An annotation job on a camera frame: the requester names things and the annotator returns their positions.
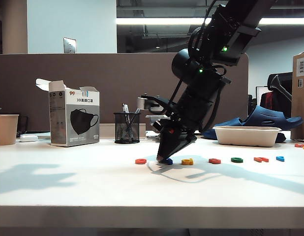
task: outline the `paper cup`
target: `paper cup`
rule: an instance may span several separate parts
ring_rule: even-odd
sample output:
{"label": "paper cup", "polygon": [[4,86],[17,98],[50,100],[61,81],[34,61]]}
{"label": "paper cup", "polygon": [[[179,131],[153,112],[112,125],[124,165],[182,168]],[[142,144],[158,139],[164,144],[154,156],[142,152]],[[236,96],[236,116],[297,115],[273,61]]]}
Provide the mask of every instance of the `paper cup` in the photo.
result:
{"label": "paper cup", "polygon": [[16,140],[19,115],[0,115],[0,145],[12,145]]}

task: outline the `green ring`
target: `green ring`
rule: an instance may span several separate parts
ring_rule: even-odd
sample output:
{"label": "green ring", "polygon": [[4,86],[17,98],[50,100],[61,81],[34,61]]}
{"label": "green ring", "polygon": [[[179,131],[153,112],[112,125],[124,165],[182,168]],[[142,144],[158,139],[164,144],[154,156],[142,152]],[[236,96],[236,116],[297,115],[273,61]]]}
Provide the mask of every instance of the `green ring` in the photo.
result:
{"label": "green ring", "polygon": [[243,159],[239,158],[239,157],[232,157],[231,158],[231,161],[232,162],[236,162],[236,163],[242,163],[243,162]]}

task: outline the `light switch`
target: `light switch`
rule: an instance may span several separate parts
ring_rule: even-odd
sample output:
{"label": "light switch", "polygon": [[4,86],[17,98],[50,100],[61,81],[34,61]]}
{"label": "light switch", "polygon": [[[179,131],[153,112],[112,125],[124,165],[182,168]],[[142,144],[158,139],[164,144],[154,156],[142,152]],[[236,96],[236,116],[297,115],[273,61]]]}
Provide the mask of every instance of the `light switch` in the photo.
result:
{"label": "light switch", "polygon": [[77,48],[77,40],[72,38],[63,38],[63,52],[75,53]]}

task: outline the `black mesh pen holder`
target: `black mesh pen holder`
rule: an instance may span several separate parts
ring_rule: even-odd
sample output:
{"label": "black mesh pen holder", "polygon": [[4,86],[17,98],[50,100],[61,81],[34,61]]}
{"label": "black mesh pen holder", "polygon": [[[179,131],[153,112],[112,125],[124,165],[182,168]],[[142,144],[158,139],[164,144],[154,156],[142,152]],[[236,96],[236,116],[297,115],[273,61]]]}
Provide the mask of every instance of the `black mesh pen holder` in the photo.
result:
{"label": "black mesh pen holder", "polygon": [[115,114],[115,143],[135,144],[139,140],[140,113],[114,113]]}

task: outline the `yellow block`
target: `yellow block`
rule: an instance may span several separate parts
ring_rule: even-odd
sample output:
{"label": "yellow block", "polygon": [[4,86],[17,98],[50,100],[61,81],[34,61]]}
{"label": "yellow block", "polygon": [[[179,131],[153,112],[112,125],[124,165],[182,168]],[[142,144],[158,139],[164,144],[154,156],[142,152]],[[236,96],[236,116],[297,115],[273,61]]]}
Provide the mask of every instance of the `yellow block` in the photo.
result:
{"label": "yellow block", "polygon": [[190,158],[190,159],[183,159],[182,160],[182,165],[184,165],[184,166],[192,166],[193,165],[192,158]]}

